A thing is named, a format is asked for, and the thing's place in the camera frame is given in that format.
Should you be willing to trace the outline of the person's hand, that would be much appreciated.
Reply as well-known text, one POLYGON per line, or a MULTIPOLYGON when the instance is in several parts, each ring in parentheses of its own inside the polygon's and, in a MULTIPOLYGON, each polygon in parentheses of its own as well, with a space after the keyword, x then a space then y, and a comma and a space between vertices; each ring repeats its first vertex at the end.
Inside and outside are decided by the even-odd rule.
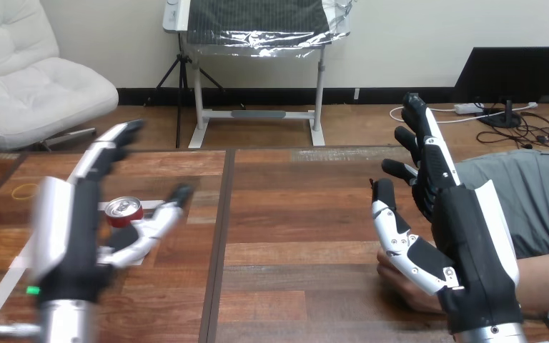
POLYGON ((394 291, 396 291, 406 305, 416 312, 428 314, 444 314, 439 299, 421 290, 390 261, 385 251, 380 248, 377 252, 377 273, 394 291))

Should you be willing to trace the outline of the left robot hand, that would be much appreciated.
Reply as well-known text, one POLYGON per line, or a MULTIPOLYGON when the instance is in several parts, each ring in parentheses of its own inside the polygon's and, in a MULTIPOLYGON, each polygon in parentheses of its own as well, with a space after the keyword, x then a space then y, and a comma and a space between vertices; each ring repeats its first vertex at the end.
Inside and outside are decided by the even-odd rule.
POLYGON ((178 185, 148 218, 134 219, 112 235, 133 238, 128 246, 99 251, 100 182, 112 164, 125 158, 125 146, 144 126, 136 119, 114 125, 83 153, 67 180, 45 177, 31 215, 33 230, 29 282, 39 288, 38 306, 59 300, 95 303, 115 270, 145 256, 173 229, 193 194, 178 185))

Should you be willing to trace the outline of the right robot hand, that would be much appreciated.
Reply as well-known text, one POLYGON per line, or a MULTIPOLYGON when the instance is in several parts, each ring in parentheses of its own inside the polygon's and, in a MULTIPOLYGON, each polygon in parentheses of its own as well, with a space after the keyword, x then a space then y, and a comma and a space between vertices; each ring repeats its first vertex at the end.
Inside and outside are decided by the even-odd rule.
POLYGON ((508 224, 492 181, 462 183, 437 121, 416 94, 402 100, 395 138, 413 165, 386 159, 384 179, 372 181, 372 219, 391 263, 435 295, 456 342, 525 342, 516 297, 520 272, 508 224), (392 178, 404 180, 431 224, 433 242, 400 216, 392 178))

